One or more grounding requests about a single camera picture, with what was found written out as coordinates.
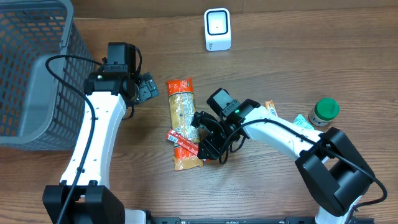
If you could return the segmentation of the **teal wet wipes pack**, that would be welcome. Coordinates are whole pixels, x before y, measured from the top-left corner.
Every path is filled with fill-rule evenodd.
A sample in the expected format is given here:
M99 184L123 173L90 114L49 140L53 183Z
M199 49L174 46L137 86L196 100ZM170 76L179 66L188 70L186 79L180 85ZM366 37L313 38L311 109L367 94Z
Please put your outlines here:
M302 114L299 114L294 119L293 123L301 128L314 130L314 127L304 118Z

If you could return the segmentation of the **grey plastic shopping basket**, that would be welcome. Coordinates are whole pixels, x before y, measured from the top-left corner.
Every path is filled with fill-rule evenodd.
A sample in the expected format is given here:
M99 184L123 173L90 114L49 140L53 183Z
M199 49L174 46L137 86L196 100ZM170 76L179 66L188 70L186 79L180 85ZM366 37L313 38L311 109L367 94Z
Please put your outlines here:
M1 1L1 146L28 151L75 147L94 70L70 1Z

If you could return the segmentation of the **small orange snack box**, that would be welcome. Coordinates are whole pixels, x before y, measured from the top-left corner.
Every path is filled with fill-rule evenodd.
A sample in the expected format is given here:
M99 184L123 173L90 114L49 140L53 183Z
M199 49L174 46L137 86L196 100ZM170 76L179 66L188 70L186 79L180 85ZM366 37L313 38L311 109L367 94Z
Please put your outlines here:
M274 116L277 116L277 112L276 112L276 108L275 108L275 104L272 100L266 101L264 103L264 106L266 107L266 109L273 114Z

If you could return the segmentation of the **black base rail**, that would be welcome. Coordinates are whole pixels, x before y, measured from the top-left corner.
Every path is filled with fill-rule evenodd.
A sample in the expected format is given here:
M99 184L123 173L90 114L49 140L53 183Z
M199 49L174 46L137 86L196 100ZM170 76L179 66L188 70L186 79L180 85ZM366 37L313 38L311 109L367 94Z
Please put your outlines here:
M156 224L315 224L314 217L285 217L284 219L180 219L178 217L152 217Z

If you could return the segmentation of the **thin red sachet packet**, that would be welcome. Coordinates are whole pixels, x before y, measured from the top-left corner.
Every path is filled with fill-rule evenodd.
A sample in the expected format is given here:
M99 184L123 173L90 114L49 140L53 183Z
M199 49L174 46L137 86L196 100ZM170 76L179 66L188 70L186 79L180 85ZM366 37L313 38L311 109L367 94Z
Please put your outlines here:
M198 155L198 145L195 144L194 142L191 142L187 138L183 137L181 134L174 131L173 129L169 130L169 132L166 135L166 139L169 141L172 141L175 144L177 144L178 146L186 149L191 154L193 154L195 156Z

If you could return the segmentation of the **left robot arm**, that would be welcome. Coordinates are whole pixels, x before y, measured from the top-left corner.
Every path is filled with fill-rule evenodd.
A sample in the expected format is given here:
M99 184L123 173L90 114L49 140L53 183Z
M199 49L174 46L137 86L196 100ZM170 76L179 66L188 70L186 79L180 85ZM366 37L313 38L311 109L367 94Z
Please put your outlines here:
M142 54L125 42L110 42L108 55L78 90L58 75L63 86L85 101L84 117L72 158L59 184L45 187L42 201L53 223L147 223L143 210L126 209L109 189L110 163L121 121L159 95L150 73L141 73Z

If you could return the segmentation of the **long orange noodle packet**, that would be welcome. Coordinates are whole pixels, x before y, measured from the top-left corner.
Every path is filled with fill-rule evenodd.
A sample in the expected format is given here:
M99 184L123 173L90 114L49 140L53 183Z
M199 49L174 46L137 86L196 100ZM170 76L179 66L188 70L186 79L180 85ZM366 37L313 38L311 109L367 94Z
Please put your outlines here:
M167 80L172 129L195 145L200 142L197 128L191 125L196 112L192 79ZM204 160L197 158L197 151L190 152L174 141L174 169L176 171L203 166Z

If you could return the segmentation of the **white barcode scanner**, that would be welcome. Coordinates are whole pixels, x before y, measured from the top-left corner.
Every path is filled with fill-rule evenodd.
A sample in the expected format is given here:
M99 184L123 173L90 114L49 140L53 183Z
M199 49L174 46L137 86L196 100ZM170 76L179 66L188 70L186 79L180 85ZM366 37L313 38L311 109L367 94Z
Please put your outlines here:
M230 13L212 8L204 13L205 47L209 52L229 50L232 44Z

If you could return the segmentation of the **green lidded can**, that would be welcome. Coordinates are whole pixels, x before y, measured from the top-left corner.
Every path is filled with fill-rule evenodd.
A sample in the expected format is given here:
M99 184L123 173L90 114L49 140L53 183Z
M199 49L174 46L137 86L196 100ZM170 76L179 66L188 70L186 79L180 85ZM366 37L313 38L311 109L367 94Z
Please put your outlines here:
M332 98L318 101L308 114L309 121L315 126L327 126L339 114L340 106Z

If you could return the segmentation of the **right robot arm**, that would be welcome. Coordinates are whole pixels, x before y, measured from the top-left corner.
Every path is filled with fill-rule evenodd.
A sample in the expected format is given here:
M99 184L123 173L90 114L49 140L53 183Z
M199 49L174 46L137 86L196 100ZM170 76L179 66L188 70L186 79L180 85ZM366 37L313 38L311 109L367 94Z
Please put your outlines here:
M264 142L294 160L320 206L315 223L353 221L354 210L375 175L344 132L334 127L325 133L301 128L254 100L233 99L222 88L208 98L207 104L216 116L196 112L191 123L208 132L198 144L198 158L225 164L235 141Z

